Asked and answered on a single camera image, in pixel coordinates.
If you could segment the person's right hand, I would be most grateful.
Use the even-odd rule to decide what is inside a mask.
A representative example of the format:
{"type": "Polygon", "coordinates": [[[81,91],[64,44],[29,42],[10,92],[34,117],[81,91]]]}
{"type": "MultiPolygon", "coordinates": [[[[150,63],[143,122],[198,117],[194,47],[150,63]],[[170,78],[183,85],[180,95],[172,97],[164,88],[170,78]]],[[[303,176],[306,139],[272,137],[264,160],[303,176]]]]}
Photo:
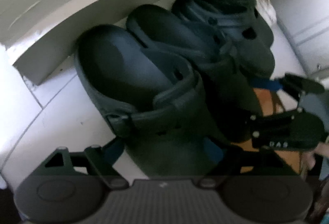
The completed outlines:
{"type": "Polygon", "coordinates": [[[319,143],[318,146],[311,152],[306,152],[303,154],[303,162],[309,170],[311,170],[315,164],[315,155],[319,155],[325,158],[329,158],[329,145],[328,143],[319,143]]]}

